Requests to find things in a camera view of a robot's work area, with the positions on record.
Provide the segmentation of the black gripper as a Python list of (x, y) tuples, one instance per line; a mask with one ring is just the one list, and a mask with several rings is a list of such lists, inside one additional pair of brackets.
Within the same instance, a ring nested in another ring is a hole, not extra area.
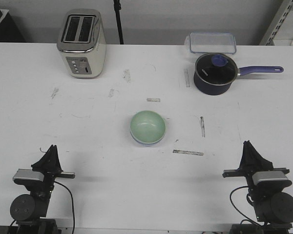
[[(57, 145), (51, 145), (43, 157), (31, 165), (33, 171), (47, 172), (44, 174), (43, 182), (25, 184), (28, 191), (35, 195), (50, 195), (54, 189), (54, 182), (57, 177), (74, 179), (75, 173), (63, 172)], [(51, 171), (60, 172), (59, 174), (50, 173)]]
[[(252, 167), (256, 171), (246, 172)], [(224, 170), (222, 176), (244, 177), (250, 189), (257, 193), (277, 193), (290, 186), (290, 180), (286, 174), (290, 172), (287, 168), (273, 169), (272, 162), (263, 158), (253, 147), (251, 142), (244, 141), (242, 157), (238, 169)]]

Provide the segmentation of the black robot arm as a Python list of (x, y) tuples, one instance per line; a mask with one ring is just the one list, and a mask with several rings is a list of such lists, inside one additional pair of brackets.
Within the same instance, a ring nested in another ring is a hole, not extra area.
[(289, 172), (287, 168), (275, 168), (249, 141), (244, 141), (239, 167), (225, 170), (222, 176), (246, 179), (246, 200), (253, 207), (256, 220), (245, 215), (239, 224), (231, 226), (231, 234), (289, 233), (293, 227), (293, 197), (283, 192), (292, 185), (287, 178)]
[(46, 214), (54, 184), (65, 185), (56, 178), (74, 179), (74, 173), (64, 172), (58, 157), (56, 145), (51, 145), (43, 157), (31, 165), (31, 169), (18, 169), (13, 182), (23, 185), (29, 194), (16, 197), (10, 206), (13, 223), (18, 226), (16, 234), (61, 234), (55, 219), (47, 219)]

